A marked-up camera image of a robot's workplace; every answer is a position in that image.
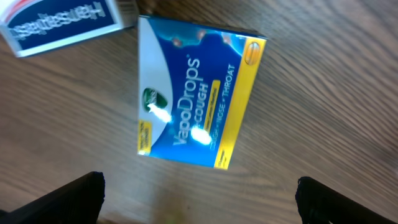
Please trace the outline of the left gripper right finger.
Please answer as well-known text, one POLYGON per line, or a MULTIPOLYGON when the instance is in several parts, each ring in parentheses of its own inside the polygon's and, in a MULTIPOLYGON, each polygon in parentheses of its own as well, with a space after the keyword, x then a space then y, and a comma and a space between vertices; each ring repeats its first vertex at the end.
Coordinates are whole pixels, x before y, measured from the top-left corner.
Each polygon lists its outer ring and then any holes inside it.
POLYGON ((303 224, 397 224, 307 176, 295 200, 303 224))

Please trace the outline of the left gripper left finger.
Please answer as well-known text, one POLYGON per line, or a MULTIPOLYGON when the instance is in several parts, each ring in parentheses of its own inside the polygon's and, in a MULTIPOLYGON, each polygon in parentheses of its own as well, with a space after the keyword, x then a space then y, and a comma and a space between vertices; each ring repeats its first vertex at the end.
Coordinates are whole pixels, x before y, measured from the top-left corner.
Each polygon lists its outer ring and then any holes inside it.
POLYGON ((12 212, 1 210, 1 223, 96 223, 104 198, 103 173, 89 172, 12 212))

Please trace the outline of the blue yellow VapoDrops box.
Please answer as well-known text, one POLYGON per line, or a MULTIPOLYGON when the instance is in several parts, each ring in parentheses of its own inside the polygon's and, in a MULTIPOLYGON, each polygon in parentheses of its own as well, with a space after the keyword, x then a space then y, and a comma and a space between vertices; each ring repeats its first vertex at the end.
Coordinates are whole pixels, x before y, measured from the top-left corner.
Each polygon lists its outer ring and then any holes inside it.
POLYGON ((141 16, 140 155, 227 169, 267 39, 141 16))

